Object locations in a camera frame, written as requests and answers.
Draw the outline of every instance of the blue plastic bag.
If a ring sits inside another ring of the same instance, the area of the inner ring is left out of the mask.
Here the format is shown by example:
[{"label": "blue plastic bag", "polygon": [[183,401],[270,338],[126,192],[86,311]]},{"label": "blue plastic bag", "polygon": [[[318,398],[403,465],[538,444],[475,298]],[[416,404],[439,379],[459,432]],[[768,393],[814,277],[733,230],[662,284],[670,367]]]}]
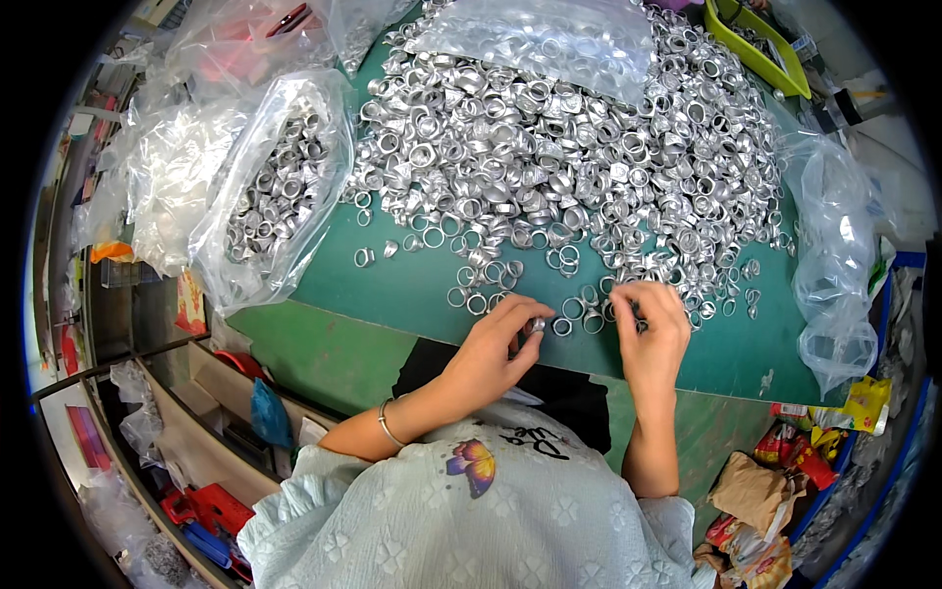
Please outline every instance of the blue plastic bag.
[{"label": "blue plastic bag", "polygon": [[252,392],[252,430],[269,444],[291,448],[291,424],[284,405],[262,379],[255,378]]}]

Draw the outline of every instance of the hand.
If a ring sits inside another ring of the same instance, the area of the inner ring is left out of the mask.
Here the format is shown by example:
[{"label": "hand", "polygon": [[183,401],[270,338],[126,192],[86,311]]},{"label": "hand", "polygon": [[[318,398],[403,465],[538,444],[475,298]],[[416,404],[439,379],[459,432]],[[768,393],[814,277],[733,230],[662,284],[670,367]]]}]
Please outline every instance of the hand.
[{"label": "hand", "polygon": [[[625,380],[639,413],[674,412],[674,385],[690,342],[690,323],[673,286],[636,281],[614,288],[615,309]],[[648,328],[639,334],[632,302]]]},{"label": "hand", "polygon": [[[543,332],[531,334],[523,347],[517,344],[517,332],[530,319],[549,319],[554,315],[553,309],[545,304],[530,297],[509,294],[490,315],[475,323],[439,377],[446,394],[456,403],[456,411],[459,412],[456,419],[499,399],[536,364],[540,358]],[[516,352],[512,360],[509,352]]]}]

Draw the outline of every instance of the yellow plastic basket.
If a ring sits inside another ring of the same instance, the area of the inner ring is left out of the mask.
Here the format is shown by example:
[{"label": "yellow plastic basket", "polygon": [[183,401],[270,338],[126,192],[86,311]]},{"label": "yellow plastic basket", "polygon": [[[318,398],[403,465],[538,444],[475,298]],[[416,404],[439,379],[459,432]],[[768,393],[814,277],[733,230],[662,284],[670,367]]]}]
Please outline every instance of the yellow plastic basket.
[{"label": "yellow plastic basket", "polygon": [[774,88],[778,88],[786,96],[801,94],[810,100],[811,90],[808,89],[808,79],[804,77],[802,63],[798,60],[798,56],[795,55],[795,50],[791,48],[791,45],[782,39],[782,36],[775,32],[775,29],[747,8],[743,8],[734,21],[739,26],[753,29],[759,37],[771,41],[775,49],[778,50],[778,54],[785,61],[785,67],[788,71],[783,72],[782,68],[762,55],[762,52],[726,28],[726,25],[720,21],[717,15],[717,6],[723,11],[722,14],[728,17],[736,11],[737,2],[736,0],[706,0],[706,30],[713,33],[717,41],[726,43],[726,46],[739,56],[743,65],[760,75]]}]

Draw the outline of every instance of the bracelet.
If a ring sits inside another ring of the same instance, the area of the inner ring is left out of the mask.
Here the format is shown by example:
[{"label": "bracelet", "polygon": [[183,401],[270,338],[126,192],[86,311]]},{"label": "bracelet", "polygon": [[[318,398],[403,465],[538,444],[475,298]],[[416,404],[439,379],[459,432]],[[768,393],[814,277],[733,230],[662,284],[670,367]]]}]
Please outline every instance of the bracelet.
[{"label": "bracelet", "polygon": [[398,440],[396,439],[396,437],[395,437],[394,435],[392,435],[392,433],[389,432],[389,428],[386,426],[386,415],[384,415],[384,413],[385,413],[385,411],[386,411],[386,403],[388,403],[389,401],[392,401],[392,400],[393,400],[393,398],[390,397],[390,398],[387,399],[386,401],[383,401],[383,402],[382,402],[382,405],[380,405],[380,416],[377,417],[377,421],[379,421],[379,422],[380,422],[380,425],[382,425],[382,430],[383,430],[384,432],[386,432],[386,437],[388,437],[390,440],[392,440],[392,442],[393,442],[394,444],[396,444],[397,446],[399,446],[400,448],[405,448],[406,445],[403,444],[402,442],[398,441]]}]

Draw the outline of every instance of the green table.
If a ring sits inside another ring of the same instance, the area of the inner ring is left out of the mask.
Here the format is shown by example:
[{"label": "green table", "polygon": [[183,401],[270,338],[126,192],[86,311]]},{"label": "green table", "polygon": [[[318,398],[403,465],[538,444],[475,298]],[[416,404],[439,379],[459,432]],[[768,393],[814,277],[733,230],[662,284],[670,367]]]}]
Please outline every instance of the green table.
[{"label": "green table", "polygon": [[[418,8],[404,21],[414,20]],[[369,100],[366,84],[382,77],[382,62],[388,46],[374,44],[363,63],[353,87],[360,104]],[[292,299],[346,317],[375,323],[428,339],[461,344],[477,320],[464,309],[448,305],[446,293],[456,286],[455,274],[466,263],[448,250],[423,249],[408,253],[402,240],[412,233],[397,227],[392,218],[379,210],[374,198],[373,222],[367,227],[356,223],[357,209],[339,205],[331,218],[331,228],[320,244],[317,255],[300,281]],[[790,194],[783,202],[782,227],[791,233],[796,219]],[[387,239],[400,244],[390,259],[382,257]],[[366,269],[353,265],[353,254],[360,248],[372,249],[376,263]],[[576,296],[583,285],[597,285],[610,272],[587,242],[578,244],[581,264],[578,274],[563,278],[544,261],[544,251],[517,250],[509,241],[502,245],[504,261],[519,259],[525,265],[516,292],[531,296],[559,310],[563,300]],[[797,354],[796,341],[804,320],[792,299],[789,286],[797,260],[784,251],[773,251],[759,243],[746,247],[739,260],[759,260],[761,273],[752,282],[740,282],[762,292],[758,316],[746,316],[744,295],[739,295],[733,317],[716,317],[704,322],[693,334],[677,378],[678,388],[715,395],[787,401],[801,404],[842,405],[840,399],[819,403],[819,389],[811,371]],[[497,292],[495,286],[482,290],[485,296]],[[574,324],[568,337],[548,335],[541,347],[540,362],[590,374],[622,378],[618,339],[613,324],[599,335],[588,335],[581,324]],[[771,385],[763,390],[763,378],[771,375]]]}]

